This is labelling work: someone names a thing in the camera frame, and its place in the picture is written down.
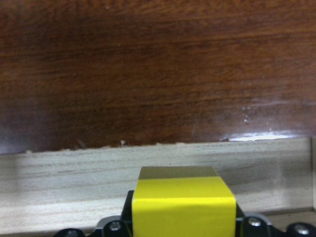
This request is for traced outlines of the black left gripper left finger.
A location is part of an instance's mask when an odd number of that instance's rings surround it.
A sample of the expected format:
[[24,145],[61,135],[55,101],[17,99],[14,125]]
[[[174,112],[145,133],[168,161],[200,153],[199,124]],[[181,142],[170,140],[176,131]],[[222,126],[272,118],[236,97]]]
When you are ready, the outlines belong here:
[[128,191],[124,206],[121,212],[121,220],[125,223],[127,230],[129,231],[129,235],[133,236],[133,223],[132,223],[132,198],[134,191]]

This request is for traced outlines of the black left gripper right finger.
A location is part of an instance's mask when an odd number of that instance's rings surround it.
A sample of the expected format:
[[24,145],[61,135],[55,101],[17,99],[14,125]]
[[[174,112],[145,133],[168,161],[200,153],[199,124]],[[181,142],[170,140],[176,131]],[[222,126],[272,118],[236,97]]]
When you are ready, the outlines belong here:
[[240,230],[242,222],[245,218],[245,214],[238,204],[236,204],[236,228],[235,228],[235,237],[240,237]]

